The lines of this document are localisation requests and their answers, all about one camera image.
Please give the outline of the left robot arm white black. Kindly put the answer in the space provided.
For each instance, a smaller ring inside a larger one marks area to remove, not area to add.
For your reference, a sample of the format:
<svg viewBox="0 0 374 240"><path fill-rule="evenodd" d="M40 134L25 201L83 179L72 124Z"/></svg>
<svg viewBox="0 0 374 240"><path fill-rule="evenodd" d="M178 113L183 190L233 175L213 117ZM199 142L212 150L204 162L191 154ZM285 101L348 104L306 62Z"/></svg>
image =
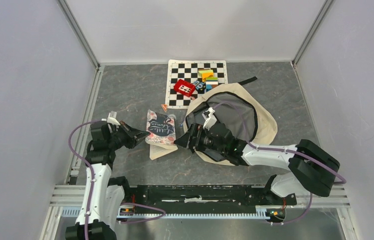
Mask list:
<svg viewBox="0 0 374 240"><path fill-rule="evenodd" d="M127 179L111 177L116 150L133 149L149 132L133 128L117 120L88 122L92 140L87 155L82 157L74 148L75 156L86 165L87 182L80 213L74 226L65 231L67 240L115 240L117 209L132 197Z"/></svg>

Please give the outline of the floral pattern book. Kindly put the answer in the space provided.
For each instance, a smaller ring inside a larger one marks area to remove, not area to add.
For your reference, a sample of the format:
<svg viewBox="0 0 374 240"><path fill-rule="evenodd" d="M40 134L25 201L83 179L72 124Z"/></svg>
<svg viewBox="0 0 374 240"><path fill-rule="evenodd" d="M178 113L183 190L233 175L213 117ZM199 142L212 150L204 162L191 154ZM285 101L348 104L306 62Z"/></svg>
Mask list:
<svg viewBox="0 0 374 240"><path fill-rule="evenodd" d="M150 146L149 158L156 160L178 149L174 144L176 140L176 117L152 110L147 111L146 131L149 135L145 142Z"/></svg>

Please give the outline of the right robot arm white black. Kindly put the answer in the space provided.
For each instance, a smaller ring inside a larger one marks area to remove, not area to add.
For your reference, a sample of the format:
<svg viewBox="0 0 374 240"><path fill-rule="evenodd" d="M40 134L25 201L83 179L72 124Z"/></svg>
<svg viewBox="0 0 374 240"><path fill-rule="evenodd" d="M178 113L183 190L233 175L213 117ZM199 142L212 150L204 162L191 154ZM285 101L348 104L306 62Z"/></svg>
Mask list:
<svg viewBox="0 0 374 240"><path fill-rule="evenodd" d="M272 176L264 189L264 199L276 204L289 194L310 193L319 197L330 195L340 163L310 140L287 146L257 145L235 137L222 123L210 129L194 123L174 143L193 153L211 152L221 155L235 166L269 166L285 169L283 175Z"/></svg>

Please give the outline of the black hardcover book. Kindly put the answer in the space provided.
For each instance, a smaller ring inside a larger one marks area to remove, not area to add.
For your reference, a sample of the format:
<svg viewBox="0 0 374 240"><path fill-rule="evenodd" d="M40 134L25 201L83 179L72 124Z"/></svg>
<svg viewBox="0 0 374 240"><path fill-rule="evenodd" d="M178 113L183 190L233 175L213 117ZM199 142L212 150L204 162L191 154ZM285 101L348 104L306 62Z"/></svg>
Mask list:
<svg viewBox="0 0 374 240"><path fill-rule="evenodd" d="M192 122L204 126L208 115L209 115L209 110L196 111L193 113Z"/></svg>

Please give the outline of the cream canvas backpack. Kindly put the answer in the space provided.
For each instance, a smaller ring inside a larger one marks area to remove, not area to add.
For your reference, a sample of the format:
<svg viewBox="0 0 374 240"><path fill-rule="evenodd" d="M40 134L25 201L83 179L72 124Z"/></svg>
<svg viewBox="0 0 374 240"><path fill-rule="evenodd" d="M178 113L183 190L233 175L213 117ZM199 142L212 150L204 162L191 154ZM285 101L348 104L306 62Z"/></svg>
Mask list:
<svg viewBox="0 0 374 240"><path fill-rule="evenodd" d="M193 100L184 120L185 133L193 123L193 113L214 108L216 124L225 124L239 139L256 145L269 146L278 128L274 117L244 88L243 82L221 84ZM217 165L233 165L217 154L206 151L196 153L204 161Z"/></svg>

